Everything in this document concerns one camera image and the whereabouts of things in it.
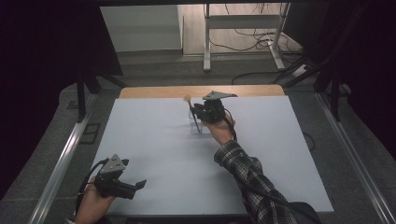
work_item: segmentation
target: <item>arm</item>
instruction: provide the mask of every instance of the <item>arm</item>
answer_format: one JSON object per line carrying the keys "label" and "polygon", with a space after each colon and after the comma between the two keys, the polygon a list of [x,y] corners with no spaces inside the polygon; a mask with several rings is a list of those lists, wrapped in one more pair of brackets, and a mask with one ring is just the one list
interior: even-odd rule
{"label": "arm", "polygon": [[[262,173],[260,161],[250,158],[244,149],[233,140],[228,125],[223,121],[215,124],[204,123],[219,142],[221,148],[215,154],[215,162],[227,169],[237,179],[250,187],[286,201],[273,183]],[[244,205],[250,217],[256,223],[296,223],[289,208],[280,203],[260,196],[239,185]]]}
{"label": "arm", "polygon": [[81,206],[76,215],[76,224],[93,224],[101,219],[108,207],[116,198],[113,196],[102,197],[94,184],[89,184],[84,191]]}

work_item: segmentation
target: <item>table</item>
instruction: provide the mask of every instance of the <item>table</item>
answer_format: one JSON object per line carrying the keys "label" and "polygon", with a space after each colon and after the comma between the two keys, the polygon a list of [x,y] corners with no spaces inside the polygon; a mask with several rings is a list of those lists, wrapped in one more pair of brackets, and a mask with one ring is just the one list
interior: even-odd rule
{"label": "table", "polygon": [[318,212],[333,211],[289,98],[279,86],[189,86],[122,90],[93,164],[116,153],[131,160],[122,182],[148,182],[132,201],[116,200],[108,210],[110,215],[246,213],[233,177],[213,162],[219,145],[210,133],[191,132],[195,127],[190,126],[189,108],[182,101],[186,94],[193,97],[193,103],[202,101],[211,91],[239,96],[222,100],[240,123],[236,128],[239,143],[247,154],[262,161],[265,175],[287,199],[308,202]]}

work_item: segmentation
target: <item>wooden table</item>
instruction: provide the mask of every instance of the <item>wooden table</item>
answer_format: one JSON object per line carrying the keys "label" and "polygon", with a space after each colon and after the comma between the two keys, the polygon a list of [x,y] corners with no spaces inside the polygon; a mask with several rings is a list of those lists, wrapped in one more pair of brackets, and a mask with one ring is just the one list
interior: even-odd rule
{"label": "wooden table", "polygon": [[211,91],[234,93],[238,96],[285,95],[279,85],[128,87],[122,89],[120,99],[183,98],[186,95],[203,97]]}

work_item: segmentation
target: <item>shirt sleeve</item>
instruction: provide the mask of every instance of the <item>shirt sleeve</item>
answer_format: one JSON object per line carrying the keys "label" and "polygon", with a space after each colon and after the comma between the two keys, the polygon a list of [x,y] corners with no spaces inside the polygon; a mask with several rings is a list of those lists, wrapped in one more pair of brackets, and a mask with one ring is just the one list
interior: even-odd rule
{"label": "shirt sleeve", "polygon": [[[257,158],[251,158],[235,141],[224,144],[215,154],[215,162],[227,169],[250,187],[266,192],[281,201],[285,197],[275,189],[274,184],[262,173],[262,165]],[[289,208],[264,198],[243,185],[241,189],[243,203],[255,223],[297,223]]]}

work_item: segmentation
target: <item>white board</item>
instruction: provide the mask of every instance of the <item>white board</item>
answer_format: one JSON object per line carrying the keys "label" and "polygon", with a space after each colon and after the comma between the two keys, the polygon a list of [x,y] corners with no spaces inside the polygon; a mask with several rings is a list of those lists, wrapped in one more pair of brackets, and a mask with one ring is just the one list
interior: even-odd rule
{"label": "white board", "polygon": [[[222,102],[236,120],[239,144],[260,159],[264,174],[289,202],[309,203],[317,212],[333,211],[289,97]],[[191,133],[189,108],[182,99],[117,100],[94,163],[118,154],[130,160],[120,181],[135,184],[147,179],[147,184],[133,200],[117,199],[108,213],[245,214],[232,175],[214,162],[218,148],[209,133]]]}

